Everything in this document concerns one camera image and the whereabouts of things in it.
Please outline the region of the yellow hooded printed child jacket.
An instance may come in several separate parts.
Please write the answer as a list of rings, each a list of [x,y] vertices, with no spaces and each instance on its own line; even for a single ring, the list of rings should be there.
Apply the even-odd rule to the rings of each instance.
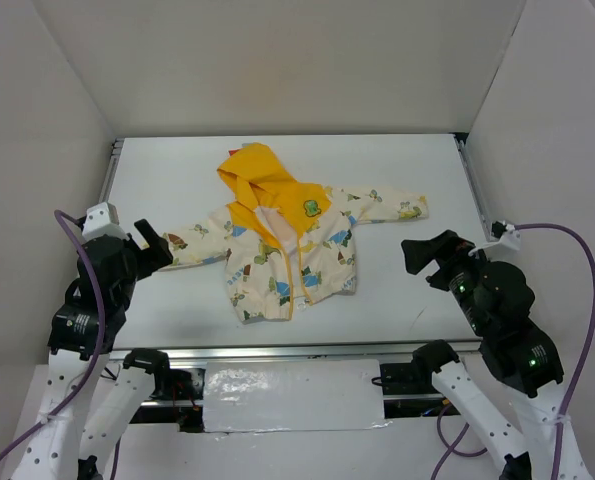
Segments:
[[[354,294],[354,227],[429,215],[416,193],[300,182],[260,143],[231,151],[218,175],[233,202],[162,236],[174,269],[225,263],[228,297],[243,322],[288,321],[299,303]]]

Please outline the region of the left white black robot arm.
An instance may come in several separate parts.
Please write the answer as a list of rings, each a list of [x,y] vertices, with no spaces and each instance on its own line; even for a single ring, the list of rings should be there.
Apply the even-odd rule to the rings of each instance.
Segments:
[[[140,248],[114,220],[76,221],[84,238],[70,239],[77,277],[51,321],[48,375],[35,424],[22,434],[26,449],[15,479],[102,479],[141,403],[166,396],[173,374],[166,353],[128,353],[102,405],[90,408],[138,281],[172,262],[167,242],[145,219],[136,222]]]

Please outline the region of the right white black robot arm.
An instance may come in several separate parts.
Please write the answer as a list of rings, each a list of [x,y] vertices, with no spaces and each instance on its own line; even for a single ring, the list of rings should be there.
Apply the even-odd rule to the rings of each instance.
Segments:
[[[494,241],[475,245],[452,230],[429,240],[405,240],[409,274],[430,263],[428,285],[453,295],[479,338],[492,377],[506,389],[519,423],[513,425],[477,387],[456,351],[444,340],[412,354],[412,379],[437,390],[461,414],[491,456],[502,479],[588,479],[568,407],[590,347],[584,345],[570,379],[554,341],[530,318],[535,301],[523,272],[490,259],[497,249],[518,250],[520,227],[496,222]]]

